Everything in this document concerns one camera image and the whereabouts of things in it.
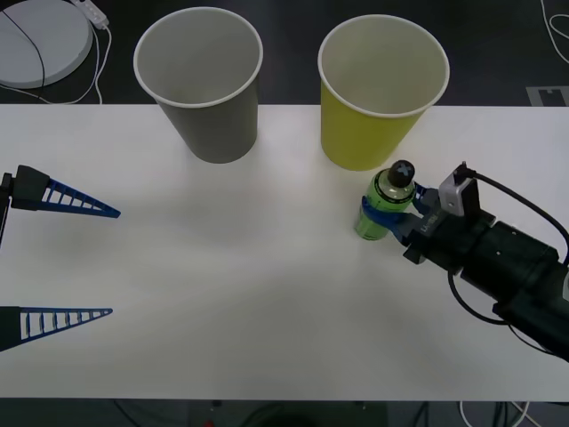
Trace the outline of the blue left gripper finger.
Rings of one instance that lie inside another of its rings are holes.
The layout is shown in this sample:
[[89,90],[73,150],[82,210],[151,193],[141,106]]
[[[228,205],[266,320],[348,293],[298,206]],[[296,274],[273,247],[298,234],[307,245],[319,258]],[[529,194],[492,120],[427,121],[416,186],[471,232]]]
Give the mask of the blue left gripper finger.
[[111,308],[1,307],[1,351],[105,318]]
[[13,179],[12,207],[107,218],[121,215],[114,207],[27,165],[20,165]]

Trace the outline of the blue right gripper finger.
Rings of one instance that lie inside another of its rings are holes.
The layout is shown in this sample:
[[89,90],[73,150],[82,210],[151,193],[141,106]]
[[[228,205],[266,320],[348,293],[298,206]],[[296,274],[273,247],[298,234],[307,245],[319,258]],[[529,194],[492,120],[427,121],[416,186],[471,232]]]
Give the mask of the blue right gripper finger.
[[434,225],[427,224],[433,214],[419,217],[407,212],[380,211],[372,207],[366,198],[362,199],[361,207],[370,220],[387,229],[401,245],[431,240],[437,228],[437,220]]
[[415,183],[413,207],[422,216],[440,214],[442,210],[438,190]]

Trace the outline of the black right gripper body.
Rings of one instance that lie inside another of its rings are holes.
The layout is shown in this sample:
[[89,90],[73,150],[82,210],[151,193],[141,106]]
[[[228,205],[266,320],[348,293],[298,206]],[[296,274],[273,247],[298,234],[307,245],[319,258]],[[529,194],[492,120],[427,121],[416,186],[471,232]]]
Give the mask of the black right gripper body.
[[412,228],[404,258],[414,264],[428,260],[443,270],[457,272],[495,219],[486,211],[460,217],[434,208]]

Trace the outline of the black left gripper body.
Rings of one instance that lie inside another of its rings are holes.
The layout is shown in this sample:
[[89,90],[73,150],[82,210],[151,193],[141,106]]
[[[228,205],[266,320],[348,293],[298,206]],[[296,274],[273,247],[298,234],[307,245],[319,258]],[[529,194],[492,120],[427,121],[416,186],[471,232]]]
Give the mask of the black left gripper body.
[[13,191],[13,177],[10,173],[4,173],[0,187],[0,206],[1,206],[1,229],[0,242],[3,241],[4,229],[10,209],[10,200]]

